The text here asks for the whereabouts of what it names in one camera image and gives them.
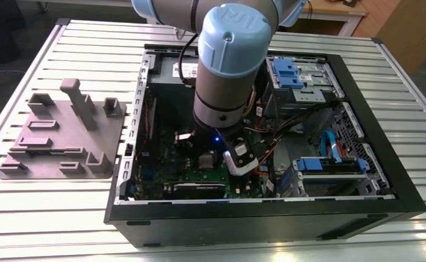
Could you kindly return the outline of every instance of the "red wire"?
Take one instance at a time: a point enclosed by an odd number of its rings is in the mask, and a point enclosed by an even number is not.
[[[341,151],[342,157],[349,157],[348,154],[346,154],[346,152],[345,152],[345,149],[344,149],[344,147],[342,147],[342,145],[341,145],[341,142],[336,142],[336,144],[337,144],[337,148],[338,148],[340,151]]]

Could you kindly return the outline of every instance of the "orange wire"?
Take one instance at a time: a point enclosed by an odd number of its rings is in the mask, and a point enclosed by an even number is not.
[[[277,147],[278,147],[278,143],[277,143],[277,145],[270,149],[270,152],[265,155],[265,157],[264,157],[262,161],[260,162],[260,164],[258,164],[258,166],[257,166],[254,172],[258,172],[260,166],[264,164],[264,162],[266,161],[266,159],[269,158],[269,156],[272,155],[272,153],[273,153],[274,149],[277,149]]]

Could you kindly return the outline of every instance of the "wooden desk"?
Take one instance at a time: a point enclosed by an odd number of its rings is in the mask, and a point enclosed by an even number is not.
[[[312,19],[342,21],[345,22],[340,31],[341,37],[352,36],[361,19],[368,16],[369,11],[358,3],[356,7],[346,6],[342,2],[330,0],[312,0],[313,15]],[[310,4],[308,3],[304,8],[304,13],[300,18],[306,19],[310,13]]]

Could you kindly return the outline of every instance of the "label sticker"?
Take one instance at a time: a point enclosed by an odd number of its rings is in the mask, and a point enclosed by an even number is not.
[[[266,186],[268,186],[268,188],[272,190],[272,192],[274,191],[274,184],[273,184],[273,182],[272,182],[272,180],[268,180],[266,181]]]
[[[198,64],[182,63],[182,74],[185,78],[197,78]],[[175,63],[173,66],[173,77],[179,77],[179,64]]]
[[[301,80],[302,81],[312,81],[312,76],[310,75],[301,75]]]
[[[264,108],[262,108],[261,106],[257,106],[257,115],[258,115],[260,117],[264,116]]]

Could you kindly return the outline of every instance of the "light blue joint cover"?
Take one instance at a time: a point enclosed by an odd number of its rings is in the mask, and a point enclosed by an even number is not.
[[[205,67],[224,78],[241,78],[261,66],[272,40],[264,14],[242,4],[224,4],[206,14],[198,39]]]
[[[146,19],[155,19],[158,23],[163,24],[157,16],[154,3],[151,0],[133,0],[133,6],[138,14]]]
[[[340,151],[337,150],[337,144],[336,144],[336,135],[333,131],[326,130],[324,131],[324,134],[321,135],[321,155],[324,157],[328,156],[326,152],[326,137],[329,137],[329,141],[332,142],[332,152],[333,152],[333,158],[336,159],[337,163],[342,162],[342,158],[340,156]]]
[[[304,11],[304,7],[305,7],[308,1],[309,0],[301,0],[301,3],[297,4],[297,8],[293,10],[293,12],[289,15],[289,17],[280,24],[281,26],[290,27],[290,26],[293,26],[296,24],[297,20],[300,19],[300,16],[301,16],[301,13]]]

